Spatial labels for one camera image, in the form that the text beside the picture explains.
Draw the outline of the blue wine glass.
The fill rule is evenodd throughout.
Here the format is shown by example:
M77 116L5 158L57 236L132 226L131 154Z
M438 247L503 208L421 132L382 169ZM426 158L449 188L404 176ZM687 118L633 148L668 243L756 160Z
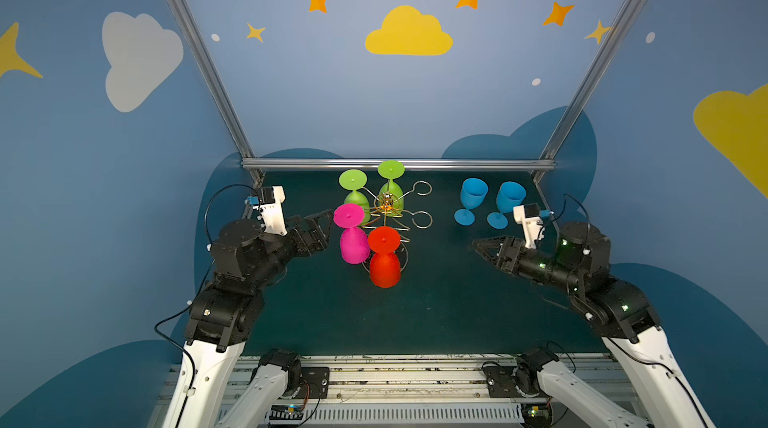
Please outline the blue wine glass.
M497 210L487 216L488 224L497 230L505 229L509 224L507 214L519 206L526 196L527 190L523 185L513 181L502 183L496 196Z
M471 177L463 181L460 191L462 208L454 213L454 220L461 226L470 226L475 222L473 210L479 207L488 193L485 181Z

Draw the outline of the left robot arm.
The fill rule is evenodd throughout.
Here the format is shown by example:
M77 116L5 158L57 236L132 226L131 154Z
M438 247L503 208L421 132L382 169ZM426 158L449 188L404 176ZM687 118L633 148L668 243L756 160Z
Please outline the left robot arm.
M166 427L215 427L236 362L261 314L263 292L295 258L329 244L333 213L293 216L285 234L267 232L260 217L226 224L212 242L212 280L186 308L182 365L163 421Z

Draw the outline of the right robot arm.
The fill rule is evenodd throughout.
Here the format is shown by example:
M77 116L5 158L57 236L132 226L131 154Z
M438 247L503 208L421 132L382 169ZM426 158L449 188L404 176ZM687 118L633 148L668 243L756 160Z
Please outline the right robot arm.
M591 427L713 426L645 293L611 274L611 242L598 228L566 223L552 255L510 236L478 239L472 247L501 272L563 291L621 365L648 416L627 412L546 348L518 357L521 392L553 398Z

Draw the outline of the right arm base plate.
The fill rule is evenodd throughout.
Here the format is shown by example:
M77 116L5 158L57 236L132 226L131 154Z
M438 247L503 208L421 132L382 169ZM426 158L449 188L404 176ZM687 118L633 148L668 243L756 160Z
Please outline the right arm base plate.
M487 362L481 370L491 398L533 398L541 393L536 375L527 368Z

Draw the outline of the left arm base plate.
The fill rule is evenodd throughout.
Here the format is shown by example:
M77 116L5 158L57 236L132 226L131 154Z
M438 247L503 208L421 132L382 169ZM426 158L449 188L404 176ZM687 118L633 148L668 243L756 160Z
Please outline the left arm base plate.
M288 392L290 399L326 399L330 388L330 368L326 366L303 366L296 388Z

